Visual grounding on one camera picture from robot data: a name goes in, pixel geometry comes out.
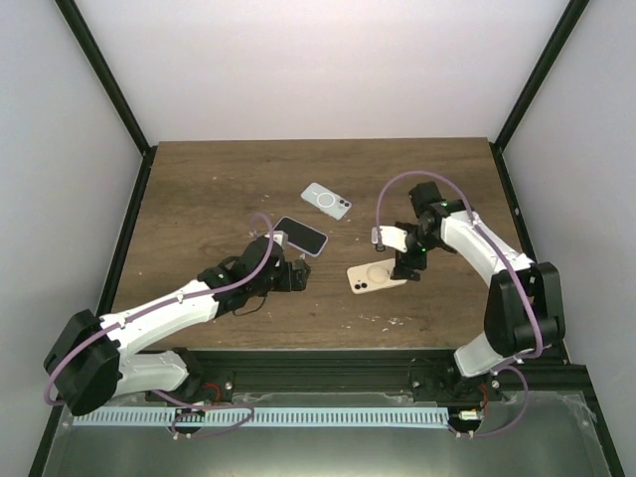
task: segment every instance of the white circle on phone case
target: white circle on phone case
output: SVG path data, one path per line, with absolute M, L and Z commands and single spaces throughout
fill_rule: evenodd
M 390 272 L 381 265 L 371 266 L 367 270 L 367 277 L 374 283 L 385 283 L 390 276 Z
M 323 209 L 327 209 L 336 203 L 336 198 L 334 197 L 333 194 L 329 194 L 328 192 L 323 192 L 322 194 L 318 195 L 318 197 L 316 198 L 316 202 Z

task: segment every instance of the robotic arm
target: robotic arm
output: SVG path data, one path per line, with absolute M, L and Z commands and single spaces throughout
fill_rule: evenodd
M 557 269 L 548 262 L 534 263 L 498 238 L 473 212 L 469 219 L 464 204 L 445 201 L 434 182 L 419 184 L 409 191 L 417 224 L 395 223 L 393 227 L 372 230 L 372 243 L 378 251 L 385 246 L 396 251 L 392 279 L 419 281 L 417 270 L 425 270 L 427 253 L 435 248 L 459 252 L 489 287 L 484 332 L 455 352 L 455 364 L 464 378 L 483 375 L 494 367 L 536 348 L 535 335 L 522 299 L 509 271 L 474 225 L 503 252 L 523 284 L 532 303 L 544 346 L 563 339 L 560 281 Z
M 200 273 L 177 291 L 120 313 L 99 318 L 84 310 L 74 315 L 58 338 L 44 366 L 49 374 L 76 346 L 112 325 L 114 329 L 77 355 L 55 384 L 73 415 L 89 413 L 111 398 L 149 390 L 190 398 L 201 385 L 201 373 L 186 350 L 157 354 L 140 351 L 188 326 L 207 323 L 242 308 L 252 296 L 270 291 L 302 291 L 311 272 L 304 260 L 285 261 L 287 235 L 274 233 L 264 268 L 243 286 L 211 293 L 248 277 L 262 262 L 269 238 L 250 243 L 241 256 L 230 256 Z M 127 318 L 136 316 L 134 322 Z

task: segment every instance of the purple phone case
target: purple phone case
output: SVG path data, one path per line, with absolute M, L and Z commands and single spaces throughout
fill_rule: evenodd
M 316 256 L 318 256 L 320 253 L 322 253 L 322 250 L 324 250 L 324 249 L 325 249 L 325 245 L 327 245 L 327 242 L 329 241 L 329 236 L 327 236 L 327 234 L 325 234 L 324 232 L 320 232 L 319 230 L 314 229 L 313 227 L 309 227 L 308 225 L 303 224 L 302 222 L 297 221 L 296 219 L 293 219 L 293 218 L 291 218 L 291 217 L 289 217 L 289 216 L 283 216 L 283 217 L 281 217 L 281 218 L 278 220 L 278 222 L 277 222 L 277 223 L 276 223 L 276 225 L 274 226 L 274 230 L 275 230 L 275 231 L 277 230 L 278 224 L 280 224 L 280 221 L 282 221 L 283 219 L 289 219 L 290 221 L 293 221 L 293 222 L 295 222 L 296 224 L 301 225 L 302 227 L 306 227 L 307 229 L 312 230 L 312 231 L 314 231 L 314 232 L 316 232 L 316 233 L 320 234 L 321 236 L 323 236 L 323 237 L 325 238 L 325 242 L 322 244 L 322 246 L 320 247 L 320 249 L 318 250 L 318 252 L 317 252 L 317 253 L 311 253 L 309 250 L 305 250 L 304 248 L 302 248 L 302 247 L 300 247 L 300 246 L 296 245 L 295 243 L 293 243 L 293 242 L 289 241 L 289 239 L 287 240 L 287 244 L 288 244 L 288 245 L 290 245 L 290 246 L 292 246 L 292 247 L 296 248 L 297 250 L 302 251 L 303 253 L 307 253 L 309 256 L 313 256 L 313 257 L 316 257 Z

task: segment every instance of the black metal frame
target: black metal frame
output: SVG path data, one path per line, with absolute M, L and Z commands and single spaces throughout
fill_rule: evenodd
M 522 249 L 534 259 L 536 256 L 532 241 L 508 175 L 504 150 L 588 1 L 569 1 L 499 136 L 494 143 L 491 143 L 493 159 Z M 157 148 L 150 147 L 148 144 L 75 1 L 56 0 L 56 3 L 143 157 L 97 308 L 99 315 L 110 311 L 112 306 Z M 209 373 L 233 376 L 234 391 L 237 393 L 333 391 L 397 393 L 404 390 L 415 391 L 411 387 L 413 374 L 426 376 L 427 373 L 432 373 L 431 367 L 447 363 L 452 357 L 453 350 L 194 353 Z M 558 349 L 547 350 L 539 360 L 523 365 L 523 369 L 533 390 L 583 393 L 587 405 L 596 414 L 596 432 L 612 475 L 624 475 L 585 366 L 570 364 L 565 347 L 561 346 Z M 521 388 L 515 379 L 516 377 L 506 376 L 506 374 L 498 378 L 501 388 L 511 391 Z M 415 399 L 418 399 L 418 396 L 417 392 L 413 393 Z M 460 405 L 460 402 L 449 401 L 444 404 Z M 30 476 L 36 477 L 43 474 L 61 414 L 60 408 L 55 408 L 51 413 Z

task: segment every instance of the brown wood surface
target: brown wood surface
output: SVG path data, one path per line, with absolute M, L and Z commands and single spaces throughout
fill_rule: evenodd
M 124 266 L 115 311 L 174 291 L 250 242 L 248 221 L 263 211 L 325 232 L 329 242 L 301 293 L 270 293 L 258 312 L 198 325 L 157 348 L 216 349 L 456 347 L 482 330 L 487 288 L 459 255 L 435 250 L 419 283 L 354 295 L 347 268 L 391 258 L 370 230 L 378 193 L 395 174 L 434 171 L 454 181 L 484 222 L 519 246 L 488 143 L 481 138 L 161 143 Z M 407 191 L 390 189 L 382 223 L 412 222 Z M 305 203 L 311 182 L 349 199 L 336 221 Z M 446 198 L 455 196 L 440 187 Z M 289 248 L 288 259 L 299 252 Z M 258 304 L 250 300 L 245 309 Z

